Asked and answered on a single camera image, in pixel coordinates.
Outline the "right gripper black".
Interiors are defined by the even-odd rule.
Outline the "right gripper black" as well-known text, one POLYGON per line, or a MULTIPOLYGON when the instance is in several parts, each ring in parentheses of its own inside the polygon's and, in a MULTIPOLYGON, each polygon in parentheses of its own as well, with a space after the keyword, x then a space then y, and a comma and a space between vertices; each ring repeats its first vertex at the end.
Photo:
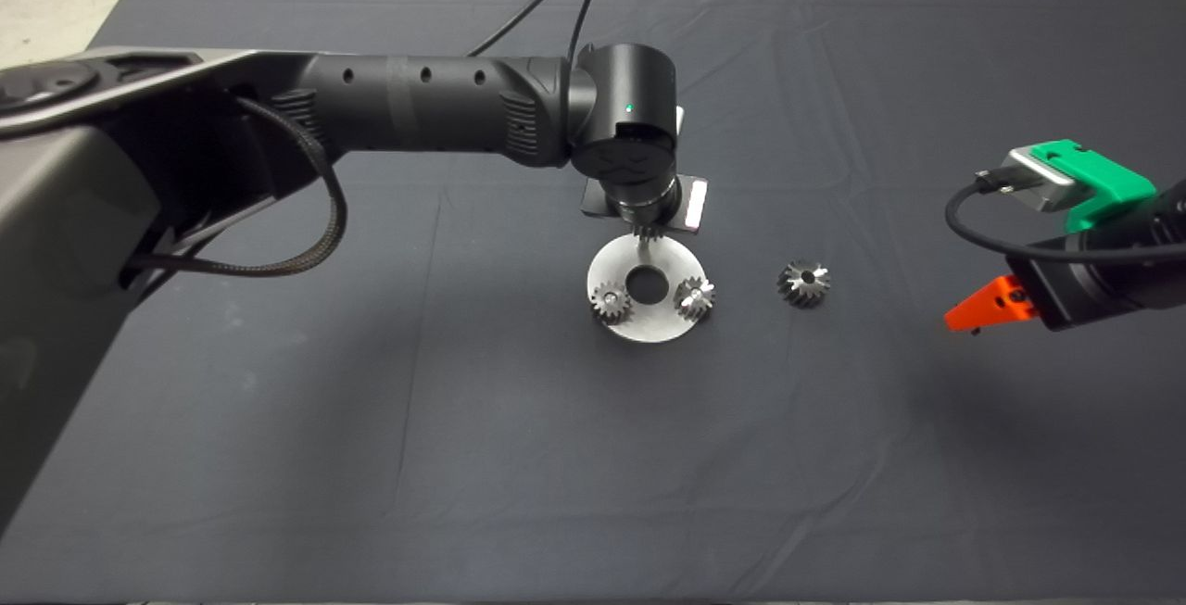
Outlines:
MULTIPOLYGON (((1046 238, 1037 247, 1085 253, 1112 247, 1169 246, 1169 216, 1127 216, 1085 233, 1046 238)), ((978 332, 1000 323, 1034 321, 1051 331, 1171 307, 1171 265, 1083 266, 1008 257, 1010 275, 954 305, 944 314, 954 332, 978 332)))

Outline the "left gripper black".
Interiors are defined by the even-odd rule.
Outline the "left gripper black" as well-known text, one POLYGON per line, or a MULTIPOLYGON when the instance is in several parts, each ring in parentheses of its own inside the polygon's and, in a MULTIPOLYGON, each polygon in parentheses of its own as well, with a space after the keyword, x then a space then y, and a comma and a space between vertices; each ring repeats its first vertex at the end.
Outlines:
POLYGON ((699 233, 708 182, 671 176, 653 182, 616 184, 589 179, 581 200, 585 216, 621 221, 635 236, 699 233))

